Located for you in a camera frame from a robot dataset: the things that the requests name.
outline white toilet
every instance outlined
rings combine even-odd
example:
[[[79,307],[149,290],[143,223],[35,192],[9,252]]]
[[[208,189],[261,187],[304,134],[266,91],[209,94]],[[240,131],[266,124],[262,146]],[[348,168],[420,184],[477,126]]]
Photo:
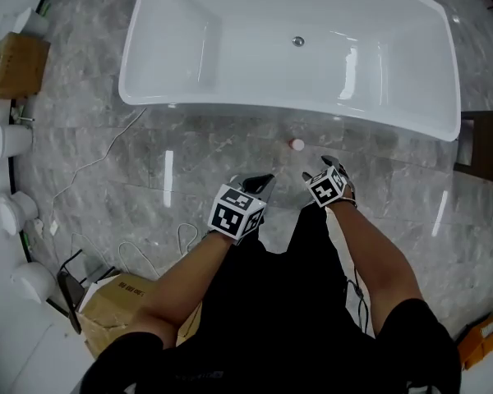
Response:
[[[33,142],[33,131],[26,126],[0,125],[0,159],[26,152]]]
[[[0,231],[14,236],[22,230],[26,220],[38,216],[36,203],[27,194],[17,191],[11,197],[0,195]]]
[[[55,290],[55,277],[40,263],[22,264],[11,274],[11,283],[25,299],[45,302]]]

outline black cable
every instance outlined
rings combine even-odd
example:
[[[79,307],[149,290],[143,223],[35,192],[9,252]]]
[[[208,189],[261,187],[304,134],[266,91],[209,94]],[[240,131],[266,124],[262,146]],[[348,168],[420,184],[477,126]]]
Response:
[[[360,282],[358,280],[358,275],[356,272],[356,266],[354,267],[354,281],[351,279],[347,279],[347,283],[352,284],[356,296],[360,299],[360,302],[358,303],[358,323],[360,330],[367,334],[367,326],[369,324],[369,308],[367,307],[367,303],[365,302],[363,290],[360,287]],[[362,304],[365,307],[365,327],[362,326]]]

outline forearm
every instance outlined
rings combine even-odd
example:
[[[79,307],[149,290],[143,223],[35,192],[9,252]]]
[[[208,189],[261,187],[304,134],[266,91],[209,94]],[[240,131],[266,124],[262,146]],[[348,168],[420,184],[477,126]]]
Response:
[[[417,279],[402,252],[350,203],[329,208],[338,219],[356,270],[371,297],[371,317],[379,332],[400,302],[422,298]]]
[[[179,328],[203,299],[232,242],[227,236],[210,233],[157,280],[137,314]]]

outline gray marble floor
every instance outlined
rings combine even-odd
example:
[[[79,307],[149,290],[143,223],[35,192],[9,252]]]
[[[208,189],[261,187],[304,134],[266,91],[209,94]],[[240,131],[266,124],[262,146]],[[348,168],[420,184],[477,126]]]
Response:
[[[463,108],[493,109],[493,13],[484,0],[436,1],[452,27]],[[55,199],[59,229],[51,236],[53,197],[78,167],[104,156],[140,108],[125,105],[117,93],[135,0],[50,2],[44,85],[26,110],[35,119],[35,141],[15,159],[15,178],[39,206],[43,237],[32,223],[26,230],[34,258],[52,272],[78,247],[88,262],[99,261],[100,250],[122,268],[118,246],[132,241],[163,273],[180,258],[178,224],[193,223],[204,233],[216,190],[239,172],[277,176],[260,238],[270,250],[284,252],[308,198],[301,173],[319,171],[320,156],[330,154],[354,180],[362,212],[406,254],[423,295],[452,333],[493,307],[493,183],[452,172],[456,142],[309,112],[150,107],[105,160],[79,172]],[[302,152],[287,146],[293,137],[305,140]],[[173,153],[172,191],[164,184],[166,151]],[[192,232],[181,229],[183,244]],[[132,246],[124,245],[121,256],[133,273],[155,277]],[[94,267],[88,262],[77,273]],[[349,306],[353,312],[354,299]]]

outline shoulder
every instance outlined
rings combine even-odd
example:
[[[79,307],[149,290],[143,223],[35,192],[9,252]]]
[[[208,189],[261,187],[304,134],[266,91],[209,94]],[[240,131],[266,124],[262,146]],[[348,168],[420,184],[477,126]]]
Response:
[[[436,387],[458,393],[461,365],[453,339],[423,300],[397,305],[376,338],[390,377],[403,388]]]
[[[85,373],[80,393],[104,392],[108,390],[107,384],[111,390],[122,392],[156,367],[156,361],[150,360],[150,354],[158,357],[156,355],[162,351],[163,342],[150,332],[130,332],[120,336]]]

